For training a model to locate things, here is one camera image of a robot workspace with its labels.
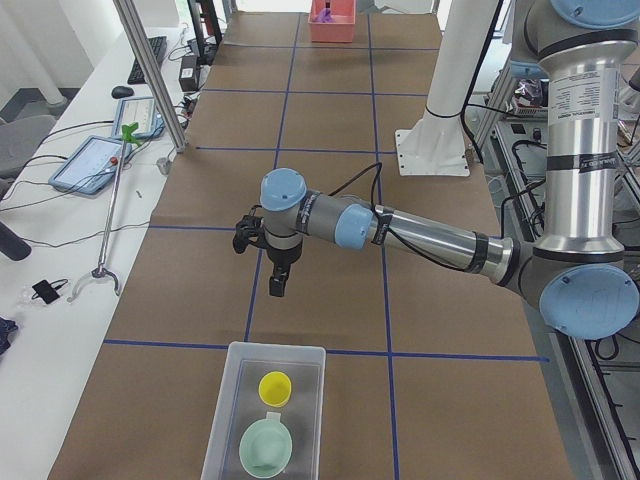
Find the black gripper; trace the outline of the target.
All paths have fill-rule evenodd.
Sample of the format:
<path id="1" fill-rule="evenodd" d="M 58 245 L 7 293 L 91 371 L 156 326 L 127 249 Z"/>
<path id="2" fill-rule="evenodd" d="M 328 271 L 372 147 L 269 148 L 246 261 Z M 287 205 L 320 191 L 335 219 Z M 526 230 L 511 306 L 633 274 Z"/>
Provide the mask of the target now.
<path id="1" fill-rule="evenodd" d="M 283 297 L 291 266 L 302 255 L 303 238 L 297 232 L 284 237 L 271 233 L 265 226 L 264 218 L 257 216 L 255 210 L 252 208 L 235 225 L 233 249 L 237 254 L 244 253 L 249 245 L 265 250 L 273 263 L 269 295 Z"/>

